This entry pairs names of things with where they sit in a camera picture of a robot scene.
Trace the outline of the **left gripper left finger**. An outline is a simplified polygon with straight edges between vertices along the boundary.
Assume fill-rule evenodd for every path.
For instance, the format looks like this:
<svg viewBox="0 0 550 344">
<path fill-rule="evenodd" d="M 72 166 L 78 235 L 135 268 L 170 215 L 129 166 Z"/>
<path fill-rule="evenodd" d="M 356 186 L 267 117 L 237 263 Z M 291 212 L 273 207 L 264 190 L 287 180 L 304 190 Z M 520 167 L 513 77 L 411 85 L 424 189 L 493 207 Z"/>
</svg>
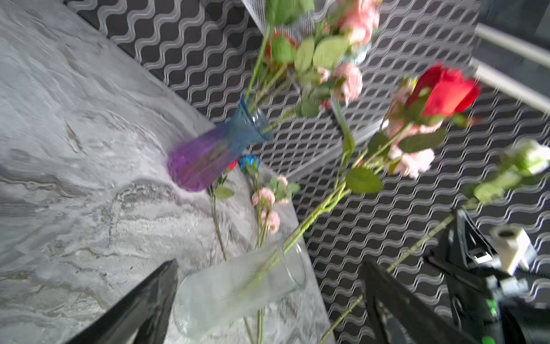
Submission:
<svg viewBox="0 0 550 344">
<path fill-rule="evenodd" d="M 69 343 L 163 343 L 178 287 L 178 263 L 163 262 Z"/>
</svg>

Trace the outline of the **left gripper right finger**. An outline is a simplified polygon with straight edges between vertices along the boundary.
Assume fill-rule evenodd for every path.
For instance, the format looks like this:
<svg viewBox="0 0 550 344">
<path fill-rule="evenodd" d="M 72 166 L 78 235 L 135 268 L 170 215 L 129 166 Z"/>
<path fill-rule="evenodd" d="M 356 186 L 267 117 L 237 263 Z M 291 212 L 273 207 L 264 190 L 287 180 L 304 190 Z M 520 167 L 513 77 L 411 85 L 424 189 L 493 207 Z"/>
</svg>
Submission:
<svg viewBox="0 0 550 344">
<path fill-rule="evenodd" d="M 368 320 L 378 343 L 474 343 L 436 315 L 376 262 L 359 268 Z"/>
</svg>

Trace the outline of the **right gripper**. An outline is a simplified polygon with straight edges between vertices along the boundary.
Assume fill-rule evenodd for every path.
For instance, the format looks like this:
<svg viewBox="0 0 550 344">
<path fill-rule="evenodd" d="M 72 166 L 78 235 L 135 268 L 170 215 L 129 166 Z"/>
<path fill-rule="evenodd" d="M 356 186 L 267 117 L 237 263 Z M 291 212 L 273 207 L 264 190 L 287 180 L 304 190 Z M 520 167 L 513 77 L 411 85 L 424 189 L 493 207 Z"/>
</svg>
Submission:
<svg viewBox="0 0 550 344">
<path fill-rule="evenodd" d="M 453 215 L 458 219 L 425 260 L 445 275 L 455 327 L 478 343 L 548 343 L 549 306 L 521 298 L 535 273 L 501 271 L 491 235 L 485 237 L 465 210 Z"/>
</svg>

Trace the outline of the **clear glass jar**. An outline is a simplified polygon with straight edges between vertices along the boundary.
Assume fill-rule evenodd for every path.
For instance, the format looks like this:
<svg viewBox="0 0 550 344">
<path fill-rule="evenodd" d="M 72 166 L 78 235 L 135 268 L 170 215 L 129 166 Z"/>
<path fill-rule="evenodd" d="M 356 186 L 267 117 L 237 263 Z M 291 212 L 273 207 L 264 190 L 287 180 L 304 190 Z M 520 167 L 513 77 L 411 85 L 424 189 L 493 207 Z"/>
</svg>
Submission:
<svg viewBox="0 0 550 344">
<path fill-rule="evenodd" d="M 245 255 L 194 272 L 180 283 L 173 304 L 178 332 L 198 340 L 307 284 L 306 260 L 299 245 L 271 242 Z"/>
</svg>

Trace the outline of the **white rose stem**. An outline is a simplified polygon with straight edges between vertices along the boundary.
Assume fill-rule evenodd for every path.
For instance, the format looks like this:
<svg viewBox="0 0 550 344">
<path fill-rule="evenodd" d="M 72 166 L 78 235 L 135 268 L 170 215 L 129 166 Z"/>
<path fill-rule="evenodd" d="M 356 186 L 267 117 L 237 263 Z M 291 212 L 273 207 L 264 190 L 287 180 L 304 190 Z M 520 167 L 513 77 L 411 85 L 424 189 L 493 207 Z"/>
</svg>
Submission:
<svg viewBox="0 0 550 344">
<path fill-rule="evenodd" d="M 464 204 L 458 206 L 458 210 L 474 210 L 477 207 L 500 199 L 508 191 L 521 182 L 533 176 L 537 176 L 549 167 L 549 147 L 543 146 L 531 139 L 517 140 L 509 146 L 501 155 L 500 167 L 493 177 L 475 186 L 472 197 Z M 389 266 L 386 271 L 393 272 L 398 265 L 405 261 L 414 252 L 417 252 L 429 239 L 446 229 L 452 220 L 458 219 L 458 215 L 448 215 L 438 226 L 429 231 L 422 239 L 418 240 L 411 248 L 402 253 L 399 258 Z M 341 316 L 331 325 L 318 343 L 325 343 L 326 339 L 334 332 L 340 323 L 358 306 L 364 302 L 364 296 L 359 296 Z"/>
</svg>

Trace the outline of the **purple blue glass vase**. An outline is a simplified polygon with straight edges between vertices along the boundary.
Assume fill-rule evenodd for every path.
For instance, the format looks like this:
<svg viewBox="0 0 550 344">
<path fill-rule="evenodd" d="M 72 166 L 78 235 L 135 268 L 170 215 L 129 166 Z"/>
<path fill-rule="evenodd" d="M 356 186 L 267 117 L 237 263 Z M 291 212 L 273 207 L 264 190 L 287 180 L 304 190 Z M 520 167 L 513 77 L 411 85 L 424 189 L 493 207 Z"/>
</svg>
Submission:
<svg viewBox="0 0 550 344">
<path fill-rule="evenodd" d="M 204 191 L 251 145 L 273 139 L 264 112 L 240 99 L 226 122 L 184 143 L 170 154 L 168 172 L 186 191 Z"/>
</svg>

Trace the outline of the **pink rose spray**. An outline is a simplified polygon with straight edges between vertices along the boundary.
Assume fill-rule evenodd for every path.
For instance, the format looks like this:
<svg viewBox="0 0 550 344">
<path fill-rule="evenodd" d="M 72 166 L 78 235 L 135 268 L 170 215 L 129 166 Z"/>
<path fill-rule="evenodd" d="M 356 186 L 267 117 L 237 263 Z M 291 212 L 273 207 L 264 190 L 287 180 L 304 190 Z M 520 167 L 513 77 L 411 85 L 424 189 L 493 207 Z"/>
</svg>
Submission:
<svg viewBox="0 0 550 344">
<path fill-rule="evenodd" d="M 268 236 L 276 234 L 281 226 L 275 205 L 289 204 L 292 196 L 299 191 L 299 186 L 290 183 L 284 175 L 273 177 L 267 184 L 260 183 L 258 173 L 250 179 L 254 187 L 252 205 L 256 211 L 258 227 L 254 248 L 259 249 L 266 243 Z"/>
<path fill-rule="evenodd" d="M 299 78 L 300 101 L 295 108 L 299 118 L 317 117 L 332 103 L 346 105 L 357 100 L 363 89 L 362 73 L 353 64 L 340 64 L 334 70 L 319 67 Z"/>
</svg>

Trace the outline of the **blue flower stem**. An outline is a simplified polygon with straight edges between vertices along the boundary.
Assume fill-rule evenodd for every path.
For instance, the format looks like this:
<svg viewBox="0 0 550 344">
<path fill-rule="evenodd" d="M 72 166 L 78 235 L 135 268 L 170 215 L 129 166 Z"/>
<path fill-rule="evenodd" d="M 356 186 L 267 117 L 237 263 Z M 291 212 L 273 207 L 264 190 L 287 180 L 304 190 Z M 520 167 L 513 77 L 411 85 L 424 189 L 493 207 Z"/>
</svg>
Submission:
<svg viewBox="0 0 550 344">
<path fill-rule="evenodd" d="M 238 159 L 238 165 L 241 171 L 247 172 L 249 169 L 258 170 L 261 164 L 259 156 L 246 154 Z"/>
</svg>

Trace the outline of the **large pink peony stem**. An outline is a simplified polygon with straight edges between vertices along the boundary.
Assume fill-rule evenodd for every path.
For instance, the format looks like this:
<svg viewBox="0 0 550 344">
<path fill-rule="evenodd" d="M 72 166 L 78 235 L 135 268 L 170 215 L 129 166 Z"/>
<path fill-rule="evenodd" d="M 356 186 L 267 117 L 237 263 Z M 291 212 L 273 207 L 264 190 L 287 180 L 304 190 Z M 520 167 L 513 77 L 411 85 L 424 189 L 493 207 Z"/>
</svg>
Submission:
<svg viewBox="0 0 550 344">
<path fill-rule="evenodd" d="M 381 6 L 381 1 L 336 1 L 312 34 L 295 42 L 283 32 L 272 33 L 282 18 L 280 1 L 269 1 L 266 34 L 245 93 L 249 105 L 258 107 L 269 91 L 280 93 L 299 84 L 310 70 L 334 70 L 341 64 L 358 67 L 379 30 Z M 282 9 L 283 14 L 296 14 L 306 4 L 283 4 Z"/>
</svg>

